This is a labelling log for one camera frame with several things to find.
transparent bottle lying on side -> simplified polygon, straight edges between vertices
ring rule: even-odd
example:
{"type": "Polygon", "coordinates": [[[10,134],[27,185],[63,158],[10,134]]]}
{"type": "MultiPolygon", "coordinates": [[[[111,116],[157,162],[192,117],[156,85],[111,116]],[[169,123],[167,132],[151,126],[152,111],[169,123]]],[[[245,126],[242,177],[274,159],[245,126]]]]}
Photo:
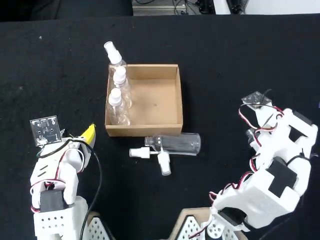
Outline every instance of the transparent bottle lying on side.
{"type": "Polygon", "coordinates": [[[155,135],[145,137],[144,145],[156,152],[196,156],[200,152],[201,138],[198,133],[181,133],[178,136],[155,135]]]}

circuit board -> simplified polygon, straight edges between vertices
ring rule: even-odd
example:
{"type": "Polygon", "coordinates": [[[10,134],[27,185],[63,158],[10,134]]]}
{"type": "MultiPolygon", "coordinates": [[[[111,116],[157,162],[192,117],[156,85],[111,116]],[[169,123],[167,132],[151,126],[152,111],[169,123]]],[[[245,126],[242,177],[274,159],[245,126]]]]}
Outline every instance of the circuit board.
{"type": "Polygon", "coordinates": [[[261,106],[259,104],[268,105],[272,102],[269,98],[267,98],[265,95],[261,94],[258,91],[242,98],[241,100],[244,104],[249,104],[248,107],[250,107],[251,109],[254,109],[254,110],[261,108],[261,106]]]}
{"type": "Polygon", "coordinates": [[[36,146],[62,141],[57,116],[30,120],[30,125],[36,146]]]}

black background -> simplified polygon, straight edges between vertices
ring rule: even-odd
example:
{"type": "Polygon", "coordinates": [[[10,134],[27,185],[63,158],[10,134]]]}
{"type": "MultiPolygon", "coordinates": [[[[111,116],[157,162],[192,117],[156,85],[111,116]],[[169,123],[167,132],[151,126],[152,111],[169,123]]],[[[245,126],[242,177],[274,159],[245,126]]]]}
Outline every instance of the black background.
{"type": "MultiPolygon", "coordinates": [[[[167,238],[183,208],[209,206],[208,191],[249,169],[241,98],[272,88],[280,108],[320,125],[320,15],[88,18],[0,24],[0,198],[2,239],[34,239],[30,176],[37,161],[30,119],[57,115],[78,135],[96,124],[103,186],[94,210],[117,240],[167,238]],[[108,59],[114,41],[131,64],[178,64],[184,132],[201,135],[197,157],[172,156],[171,176],[156,158],[129,158],[143,138],[109,138],[104,128],[108,59]]],[[[320,152],[319,144],[314,148],[320,152]]],[[[312,159],[303,204],[258,239],[310,239],[318,232],[319,159],[312,159]]],[[[89,203],[98,184],[94,159],[79,176],[89,203]]]]}

yellow object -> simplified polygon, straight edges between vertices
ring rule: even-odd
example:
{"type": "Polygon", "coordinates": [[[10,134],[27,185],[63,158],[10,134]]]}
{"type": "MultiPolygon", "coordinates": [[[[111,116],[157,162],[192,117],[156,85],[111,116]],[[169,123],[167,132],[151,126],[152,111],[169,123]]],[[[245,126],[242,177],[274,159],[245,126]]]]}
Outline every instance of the yellow object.
{"type": "Polygon", "coordinates": [[[91,124],[87,130],[85,130],[84,133],[82,133],[81,137],[85,138],[85,142],[87,144],[91,144],[92,141],[94,141],[95,137],[96,137],[96,125],[93,123],[91,124]]]}

bottle cap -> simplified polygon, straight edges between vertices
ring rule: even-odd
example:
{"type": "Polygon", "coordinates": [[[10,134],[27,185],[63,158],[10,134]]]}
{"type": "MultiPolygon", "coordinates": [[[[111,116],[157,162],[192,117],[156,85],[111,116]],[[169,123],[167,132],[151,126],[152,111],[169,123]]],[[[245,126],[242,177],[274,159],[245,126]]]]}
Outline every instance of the bottle cap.
{"type": "Polygon", "coordinates": [[[112,41],[107,41],[104,44],[104,49],[106,50],[108,54],[108,58],[111,62],[111,64],[118,64],[122,61],[122,56],[120,52],[115,48],[115,45],[112,41]]]}
{"type": "Polygon", "coordinates": [[[127,73],[127,70],[126,70],[125,67],[118,66],[115,69],[115,73],[113,75],[114,84],[115,85],[123,84],[125,82],[125,80],[126,80],[126,73],[127,73]]]}
{"type": "Polygon", "coordinates": [[[111,90],[109,98],[109,104],[113,107],[119,106],[121,104],[121,90],[119,88],[114,88],[111,90]]]}
{"type": "Polygon", "coordinates": [[[161,153],[158,154],[158,162],[161,167],[161,172],[163,176],[167,176],[171,174],[171,169],[170,169],[170,157],[169,153],[166,151],[162,151],[161,153]]]}
{"type": "Polygon", "coordinates": [[[150,158],[150,147],[130,148],[129,156],[142,158],[142,159],[149,159],[150,158]]]}

